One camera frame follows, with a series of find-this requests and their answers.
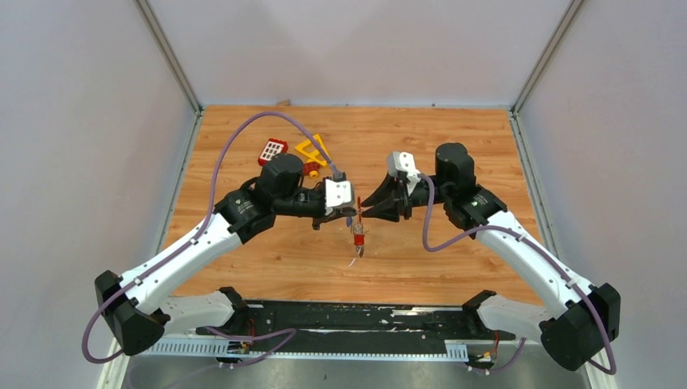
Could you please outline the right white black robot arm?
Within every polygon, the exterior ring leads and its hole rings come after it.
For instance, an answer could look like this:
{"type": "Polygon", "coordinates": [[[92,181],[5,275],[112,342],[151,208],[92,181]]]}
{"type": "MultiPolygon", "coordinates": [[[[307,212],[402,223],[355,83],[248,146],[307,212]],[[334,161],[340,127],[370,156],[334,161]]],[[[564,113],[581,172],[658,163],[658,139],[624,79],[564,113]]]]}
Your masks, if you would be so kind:
{"type": "Polygon", "coordinates": [[[438,146],[430,175],[416,167],[411,153],[392,152],[384,180],[361,206],[365,218],[398,222],[417,207],[431,212],[438,204],[460,239],[489,248],[540,299],[535,306],[483,292],[462,317],[469,336],[505,331],[541,344],[566,370],[589,364],[608,375],[617,372],[611,343],[619,334],[619,292],[607,283],[593,284],[540,244],[501,199],[479,184],[475,161],[463,144],[438,146]]]}

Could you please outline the metal keyring holder red handle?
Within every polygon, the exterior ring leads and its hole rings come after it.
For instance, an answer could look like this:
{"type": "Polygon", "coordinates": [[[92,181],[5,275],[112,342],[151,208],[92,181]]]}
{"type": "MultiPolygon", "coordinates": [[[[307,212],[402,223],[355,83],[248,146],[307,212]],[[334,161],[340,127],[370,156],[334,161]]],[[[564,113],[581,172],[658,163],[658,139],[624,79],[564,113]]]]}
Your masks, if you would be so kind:
{"type": "Polygon", "coordinates": [[[353,245],[357,258],[362,258],[365,253],[365,226],[362,219],[361,198],[356,199],[356,215],[352,219],[350,230],[353,236],[353,245]]]}

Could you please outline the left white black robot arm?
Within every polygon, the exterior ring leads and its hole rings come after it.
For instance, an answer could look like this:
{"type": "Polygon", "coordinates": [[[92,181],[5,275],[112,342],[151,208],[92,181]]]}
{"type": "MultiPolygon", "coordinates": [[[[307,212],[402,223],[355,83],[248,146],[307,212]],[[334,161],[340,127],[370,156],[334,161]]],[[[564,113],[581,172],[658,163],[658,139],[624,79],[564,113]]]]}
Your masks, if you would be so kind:
{"type": "Polygon", "coordinates": [[[196,297],[171,293],[215,259],[271,229],[277,216],[310,218],[313,229],[319,229],[355,215],[353,185],[344,173],[304,188],[303,167],[297,156],[277,155],[155,257],[121,275],[104,271],[96,277],[97,314],[122,354],[134,356],[165,335],[196,327],[221,327],[229,335],[246,329],[249,315],[231,288],[196,297]]]}

